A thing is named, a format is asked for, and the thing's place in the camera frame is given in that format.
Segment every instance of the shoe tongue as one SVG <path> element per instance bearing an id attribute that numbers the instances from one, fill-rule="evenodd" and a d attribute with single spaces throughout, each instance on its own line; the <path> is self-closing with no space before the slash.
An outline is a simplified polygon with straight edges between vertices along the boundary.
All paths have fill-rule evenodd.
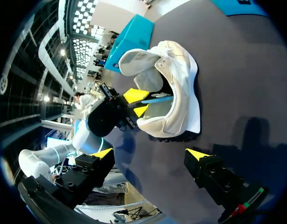
<path id="1" fill-rule="evenodd" d="M 159 55 L 145 50 L 130 50 L 119 60 L 119 69 L 125 76 L 134 76 L 146 69 L 154 67 L 160 58 Z"/>

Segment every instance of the blue box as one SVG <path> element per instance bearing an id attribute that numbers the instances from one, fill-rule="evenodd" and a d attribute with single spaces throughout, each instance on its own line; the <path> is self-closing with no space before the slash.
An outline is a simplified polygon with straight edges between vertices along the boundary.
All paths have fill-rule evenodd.
<path id="1" fill-rule="evenodd" d="M 131 49 L 147 50 L 153 28 L 153 22 L 141 15 L 135 15 L 114 42 L 105 69 L 120 73 L 119 60 L 124 53 Z"/>
<path id="2" fill-rule="evenodd" d="M 254 0 L 211 0 L 225 15 L 253 14 L 267 16 Z"/>

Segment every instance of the gray tabletop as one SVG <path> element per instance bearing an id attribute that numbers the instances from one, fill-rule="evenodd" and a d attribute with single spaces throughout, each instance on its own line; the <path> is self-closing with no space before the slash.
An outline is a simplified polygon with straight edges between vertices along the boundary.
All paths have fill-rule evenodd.
<path id="1" fill-rule="evenodd" d="M 184 150 L 224 158 L 246 182 L 270 189 L 271 208 L 287 183 L 287 48 L 264 16 L 226 17 L 209 0 L 189 1 L 161 17 L 151 45 L 181 44 L 199 68 L 202 134 L 187 143 L 158 142 L 138 128 L 113 130 L 116 164 L 143 196 L 177 222 L 215 223 L 223 212 L 186 170 Z M 117 75 L 120 93 L 136 88 Z"/>

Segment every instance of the white sneaker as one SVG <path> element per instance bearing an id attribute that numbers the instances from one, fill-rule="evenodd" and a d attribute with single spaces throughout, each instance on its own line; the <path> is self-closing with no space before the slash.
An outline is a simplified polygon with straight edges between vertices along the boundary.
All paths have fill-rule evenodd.
<path id="1" fill-rule="evenodd" d="M 137 75 L 134 81 L 141 90 L 160 91 L 165 77 L 173 92 L 171 101 L 150 104 L 144 117 L 137 120 L 142 131 L 156 138 L 172 138 L 184 133 L 191 123 L 189 131 L 200 133 L 199 104 L 193 89 L 197 64 L 181 45 L 162 41 L 147 51 L 132 49 L 121 57 L 119 68 L 125 76 Z M 187 113 L 189 108 L 194 109 L 193 116 Z"/>

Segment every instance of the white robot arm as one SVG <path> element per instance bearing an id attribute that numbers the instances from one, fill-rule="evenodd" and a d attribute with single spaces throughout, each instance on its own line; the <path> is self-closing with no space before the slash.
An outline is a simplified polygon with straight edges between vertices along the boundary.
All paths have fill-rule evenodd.
<path id="1" fill-rule="evenodd" d="M 71 141 L 56 147 L 46 148 L 40 151 L 24 149 L 19 154 L 19 165 L 26 177 L 35 178 L 43 175 L 52 182 L 50 167 L 65 160 L 69 153 L 75 151 Z"/>

